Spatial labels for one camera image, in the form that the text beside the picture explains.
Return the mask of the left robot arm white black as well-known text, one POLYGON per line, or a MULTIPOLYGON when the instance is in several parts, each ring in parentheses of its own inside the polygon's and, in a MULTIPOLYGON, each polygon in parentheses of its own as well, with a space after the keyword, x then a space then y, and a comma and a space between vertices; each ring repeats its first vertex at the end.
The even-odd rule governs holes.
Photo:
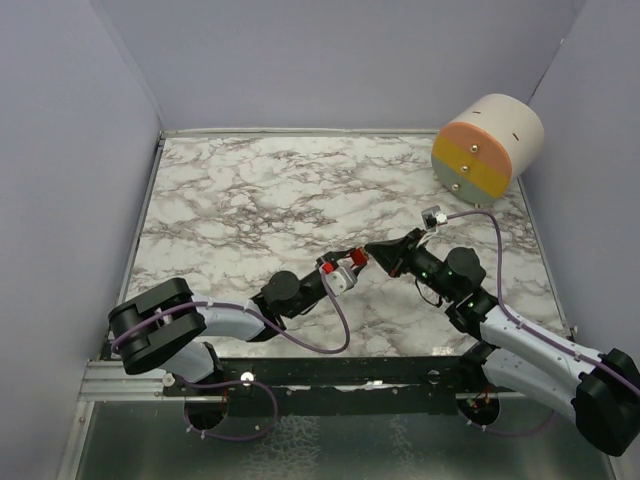
POLYGON ((304 278, 279 271, 244 302, 214 300, 193 292, 185 279, 171 278, 111 310, 111 351, 120 356, 129 375, 163 369, 184 378, 202 395, 218 388, 222 366, 213 347, 198 342, 198 337, 260 343, 282 335, 316 353, 340 353, 350 343, 347 325, 344 345, 328 349, 287 334, 284 321, 309 313, 325 298, 335 302, 356 285, 367 263, 362 248, 328 252, 304 278))

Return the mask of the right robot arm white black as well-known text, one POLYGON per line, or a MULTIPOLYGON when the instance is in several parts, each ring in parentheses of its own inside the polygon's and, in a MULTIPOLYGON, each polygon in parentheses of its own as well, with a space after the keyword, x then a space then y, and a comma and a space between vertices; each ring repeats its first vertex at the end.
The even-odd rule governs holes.
POLYGON ((366 245, 392 278, 411 274, 449 306, 460 332, 478 342, 481 355, 459 367, 461 383, 481 391, 506 388, 564 415, 601 452, 619 457, 639 435, 639 370, 619 349, 603 354, 557 336, 502 307, 481 285, 486 276, 475 251, 456 247, 445 259, 431 254, 419 229, 366 245))

